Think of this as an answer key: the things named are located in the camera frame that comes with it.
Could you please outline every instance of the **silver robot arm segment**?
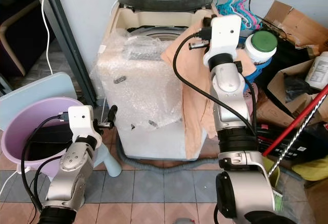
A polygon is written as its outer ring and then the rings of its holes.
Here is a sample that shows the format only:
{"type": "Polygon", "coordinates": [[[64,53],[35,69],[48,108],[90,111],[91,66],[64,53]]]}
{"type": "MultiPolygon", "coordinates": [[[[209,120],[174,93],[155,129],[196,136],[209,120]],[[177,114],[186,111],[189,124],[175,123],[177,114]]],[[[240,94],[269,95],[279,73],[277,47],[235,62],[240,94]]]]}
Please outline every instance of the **silver robot arm segment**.
{"type": "Polygon", "coordinates": [[[76,212],[84,203],[95,149],[101,144],[101,135],[93,127],[91,106],[70,107],[68,115],[73,143],[60,159],[59,171],[50,183],[39,223],[74,222],[76,212]]]}
{"type": "MultiPolygon", "coordinates": [[[[213,18],[211,44],[203,60],[211,71],[211,95],[250,121],[243,98],[245,81],[234,62],[240,23],[237,15],[213,18]]],[[[237,224],[250,223],[246,214],[274,211],[273,192],[257,151],[256,136],[236,115],[218,104],[214,104],[213,114],[220,139],[219,164],[224,169],[216,177],[217,208],[237,224]]]]}

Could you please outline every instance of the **bubble wrap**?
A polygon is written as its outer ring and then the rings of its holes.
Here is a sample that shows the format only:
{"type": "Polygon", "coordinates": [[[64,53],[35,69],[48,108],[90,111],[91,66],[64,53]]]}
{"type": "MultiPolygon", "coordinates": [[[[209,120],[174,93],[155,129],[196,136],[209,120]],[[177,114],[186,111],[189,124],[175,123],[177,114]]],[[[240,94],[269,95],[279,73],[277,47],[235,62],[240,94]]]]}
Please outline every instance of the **bubble wrap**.
{"type": "Polygon", "coordinates": [[[182,86],[160,54],[171,42],[117,30],[95,65],[105,96],[118,106],[121,130],[154,130],[181,118],[182,86]]]}

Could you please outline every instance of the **yellow cloth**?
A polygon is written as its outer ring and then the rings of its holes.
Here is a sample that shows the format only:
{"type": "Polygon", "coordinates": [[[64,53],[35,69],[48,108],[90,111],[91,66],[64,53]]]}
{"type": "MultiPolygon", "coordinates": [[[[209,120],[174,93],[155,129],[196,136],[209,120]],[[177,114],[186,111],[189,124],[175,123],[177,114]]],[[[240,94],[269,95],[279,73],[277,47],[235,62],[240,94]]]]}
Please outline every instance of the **yellow cloth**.
{"type": "Polygon", "coordinates": [[[328,178],[328,156],[322,159],[294,165],[292,169],[306,180],[317,181],[328,178]]]}

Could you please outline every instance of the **label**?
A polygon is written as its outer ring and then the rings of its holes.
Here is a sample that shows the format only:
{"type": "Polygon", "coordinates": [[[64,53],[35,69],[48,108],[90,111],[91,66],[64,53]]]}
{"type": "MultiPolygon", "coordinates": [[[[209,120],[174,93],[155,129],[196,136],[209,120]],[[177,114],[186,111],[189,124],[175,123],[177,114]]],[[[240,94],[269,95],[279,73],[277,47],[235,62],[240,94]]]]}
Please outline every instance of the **label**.
{"type": "Polygon", "coordinates": [[[305,150],[306,150],[306,148],[305,148],[305,147],[303,147],[303,146],[300,146],[299,148],[297,148],[297,150],[298,150],[298,151],[305,151],[305,150]]]}
{"type": "Polygon", "coordinates": [[[313,75],[311,76],[310,81],[312,82],[322,82],[324,75],[326,74],[326,72],[328,71],[328,63],[325,61],[320,60],[316,70],[314,71],[313,75]]]}
{"type": "Polygon", "coordinates": [[[269,126],[266,125],[266,124],[262,124],[262,125],[261,125],[261,128],[262,128],[262,129],[267,129],[267,130],[268,130],[268,129],[269,129],[269,126]]]}

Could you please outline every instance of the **tiled floor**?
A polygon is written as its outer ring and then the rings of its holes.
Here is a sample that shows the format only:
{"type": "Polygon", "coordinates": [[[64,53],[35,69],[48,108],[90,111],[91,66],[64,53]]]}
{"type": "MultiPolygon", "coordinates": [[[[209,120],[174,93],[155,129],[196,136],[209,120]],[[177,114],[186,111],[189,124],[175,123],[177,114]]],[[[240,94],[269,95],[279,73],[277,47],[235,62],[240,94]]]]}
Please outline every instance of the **tiled floor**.
{"type": "MultiPolygon", "coordinates": [[[[49,60],[51,62],[53,73],[66,72],[71,77],[75,90],[77,92],[81,92],[81,88],[77,83],[77,80],[65,58],[64,53],[59,46],[57,39],[55,39],[49,45],[49,60]]],[[[9,79],[9,82],[12,87],[16,89],[48,75],[50,75],[50,70],[46,59],[46,53],[44,52],[35,62],[26,76],[12,77],[9,79]]]]}
{"type": "MultiPolygon", "coordinates": [[[[117,158],[115,133],[115,130],[107,131],[103,139],[112,155],[117,158]]],[[[201,155],[217,155],[218,147],[213,144],[212,141],[207,142],[201,155]]],[[[198,224],[214,223],[215,176],[220,171],[217,165],[204,165],[193,170],[163,175],[135,170],[134,167],[120,163],[124,170],[116,178],[110,177],[103,165],[99,165],[92,173],[87,184],[86,203],[79,210],[75,223],[172,224],[177,218],[189,218],[198,224]]],[[[167,167],[178,162],[155,163],[167,167]]],[[[2,187],[3,182],[13,172],[13,167],[3,155],[0,157],[0,167],[2,187]]],[[[31,180],[33,175],[34,172],[28,172],[28,180],[31,180]]],[[[40,176],[38,186],[41,199],[45,198],[49,183],[47,177],[40,176]]],[[[302,184],[301,180],[285,173],[281,174],[279,188],[284,193],[283,215],[297,223],[315,223],[302,184]]],[[[23,190],[21,176],[15,175],[0,197],[0,224],[27,224],[33,215],[33,205],[23,190]]],[[[233,222],[219,215],[219,223],[233,222]]]]}

